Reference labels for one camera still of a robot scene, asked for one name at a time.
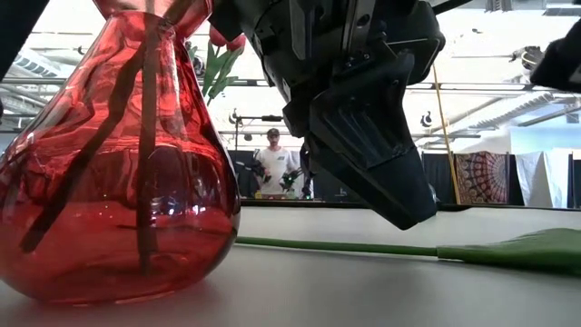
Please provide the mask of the red artificial tulip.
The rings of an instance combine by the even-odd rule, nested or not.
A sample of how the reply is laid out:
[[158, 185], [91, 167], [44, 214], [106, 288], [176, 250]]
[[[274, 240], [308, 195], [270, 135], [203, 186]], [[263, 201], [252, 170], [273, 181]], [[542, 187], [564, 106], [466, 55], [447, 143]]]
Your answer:
[[212, 84], [212, 89], [210, 91], [212, 100], [215, 99], [230, 83], [237, 79], [237, 76], [230, 76], [230, 73], [235, 62], [244, 52], [245, 45], [246, 37], [244, 35], [239, 35], [234, 40], [227, 41], [227, 46], [220, 51], [223, 65]]
[[213, 25], [210, 26], [209, 37], [206, 71], [202, 87], [203, 95], [208, 97], [207, 105], [210, 105], [210, 102], [212, 101], [210, 91], [212, 89], [213, 81], [216, 75], [221, 71], [223, 65], [220, 51], [227, 46], [227, 40]]

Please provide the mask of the red mandala tapestry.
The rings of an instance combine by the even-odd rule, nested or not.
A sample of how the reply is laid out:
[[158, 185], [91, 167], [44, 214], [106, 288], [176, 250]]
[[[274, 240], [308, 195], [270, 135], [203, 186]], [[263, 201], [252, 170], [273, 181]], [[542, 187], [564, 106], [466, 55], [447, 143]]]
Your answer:
[[507, 156], [487, 151], [456, 154], [458, 195], [462, 204], [507, 203]]

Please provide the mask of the silver ceiling duct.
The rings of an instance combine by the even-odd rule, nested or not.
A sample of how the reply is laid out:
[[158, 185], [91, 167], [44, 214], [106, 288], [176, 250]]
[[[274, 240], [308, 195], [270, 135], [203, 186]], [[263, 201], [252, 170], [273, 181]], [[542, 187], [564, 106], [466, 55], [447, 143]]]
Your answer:
[[22, 48], [16, 55], [13, 65], [19, 66], [26, 71], [37, 74], [45, 78], [58, 77], [62, 72], [60, 68], [49, 59], [41, 56], [37, 52]]

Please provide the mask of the white hanging cloth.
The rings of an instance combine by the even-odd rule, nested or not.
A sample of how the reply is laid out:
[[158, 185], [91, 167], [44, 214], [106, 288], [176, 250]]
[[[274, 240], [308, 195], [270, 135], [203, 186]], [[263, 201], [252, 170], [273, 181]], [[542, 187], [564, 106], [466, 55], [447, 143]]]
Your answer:
[[517, 154], [517, 177], [525, 206], [567, 208], [569, 152]]

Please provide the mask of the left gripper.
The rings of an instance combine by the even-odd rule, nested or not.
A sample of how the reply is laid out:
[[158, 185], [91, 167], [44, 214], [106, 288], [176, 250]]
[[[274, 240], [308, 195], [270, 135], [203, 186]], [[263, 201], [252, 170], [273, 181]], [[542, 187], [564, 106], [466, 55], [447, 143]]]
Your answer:
[[429, 0], [217, 0], [209, 18], [227, 40], [244, 36], [307, 134], [310, 159], [400, 230], [437, 205], [403, 112], [446, 38]]

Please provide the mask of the grey table mat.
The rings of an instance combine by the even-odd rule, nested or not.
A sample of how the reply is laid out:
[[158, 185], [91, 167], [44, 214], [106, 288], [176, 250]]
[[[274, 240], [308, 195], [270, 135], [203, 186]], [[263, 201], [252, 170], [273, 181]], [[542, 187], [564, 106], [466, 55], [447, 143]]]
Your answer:
[[[402, 232], [367, 210], [247, 207], [240, 232], [432, 247], [551, 228], [581, 230], [581, 212], [474, 208]], [[581, 327], [581, 278], [237, 245], [202, 282], [148, 302], [49, 306], [0, 283], [0, 327]]]

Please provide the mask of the person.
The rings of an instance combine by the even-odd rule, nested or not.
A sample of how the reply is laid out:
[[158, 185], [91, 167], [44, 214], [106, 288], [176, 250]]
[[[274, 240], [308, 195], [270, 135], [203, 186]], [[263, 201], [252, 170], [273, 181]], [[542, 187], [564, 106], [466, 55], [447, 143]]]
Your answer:
[[269, 146], [259, 150], [256, 159], [265, 170], [265, 176], [269, 176], [268, 182], [260, 182], [261, 194], [264, 198], [281, 198], [285, 192], [280, 186], [280, 179], [285, 173], [296, 169], [291, 152], [279, 145], [280, 132], [271, 128], [267, 132]]

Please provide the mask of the long ceiling light strip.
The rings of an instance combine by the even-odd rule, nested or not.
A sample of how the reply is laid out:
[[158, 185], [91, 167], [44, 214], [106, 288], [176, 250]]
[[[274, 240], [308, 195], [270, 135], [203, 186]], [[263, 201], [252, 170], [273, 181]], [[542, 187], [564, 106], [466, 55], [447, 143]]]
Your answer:
[[[265, 80], [256, 79], [241, 79], [236, 80], [232, 86], [257, 86], [257, 87], [271, 87]], [[557, 89], [533, 85], [533, 84], [504, 84], [504, 83], [418, 83], [408, 86], [409, 90], [453, 90], [453, 91], [498, 91], [498, 92], [533, 92], [533, 91], [557, 91]]]

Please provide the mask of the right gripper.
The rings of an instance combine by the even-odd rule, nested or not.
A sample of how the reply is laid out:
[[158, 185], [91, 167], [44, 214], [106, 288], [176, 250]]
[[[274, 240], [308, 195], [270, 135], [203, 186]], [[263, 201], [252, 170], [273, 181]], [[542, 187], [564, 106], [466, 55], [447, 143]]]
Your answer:
[[548, 45], [543, 59], [530, 75], [530, 82], [581, 94], [581, 19], [564, 37]]

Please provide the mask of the red glass vase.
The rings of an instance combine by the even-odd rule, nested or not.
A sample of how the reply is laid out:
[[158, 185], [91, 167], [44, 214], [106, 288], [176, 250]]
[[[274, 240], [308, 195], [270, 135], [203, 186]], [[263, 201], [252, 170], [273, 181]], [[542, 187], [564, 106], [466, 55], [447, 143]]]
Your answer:
[[195, 284], [241, 203], [185, 46], [212, 0], [94, 0], [64, 86], [0, 156], [0, 281], [41, 302], [137, 302]]

